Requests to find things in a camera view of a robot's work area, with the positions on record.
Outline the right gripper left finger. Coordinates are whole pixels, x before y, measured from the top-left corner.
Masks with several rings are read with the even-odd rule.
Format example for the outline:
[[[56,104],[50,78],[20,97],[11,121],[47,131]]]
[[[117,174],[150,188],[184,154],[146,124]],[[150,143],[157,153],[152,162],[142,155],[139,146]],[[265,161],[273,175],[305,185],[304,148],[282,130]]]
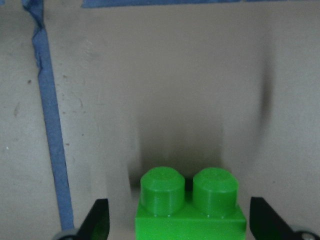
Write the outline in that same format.
[[[97,199],[76,233],[77,240],[107,240],[110,212],[107,198]]]

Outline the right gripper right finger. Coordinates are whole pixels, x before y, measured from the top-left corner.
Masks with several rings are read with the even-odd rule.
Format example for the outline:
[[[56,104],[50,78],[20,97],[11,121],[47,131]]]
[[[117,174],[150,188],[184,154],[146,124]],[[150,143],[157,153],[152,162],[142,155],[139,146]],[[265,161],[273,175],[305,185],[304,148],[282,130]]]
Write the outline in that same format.
[[[294,240],[294,231],[263,197],[251,197],[249,228],[256,240]]]

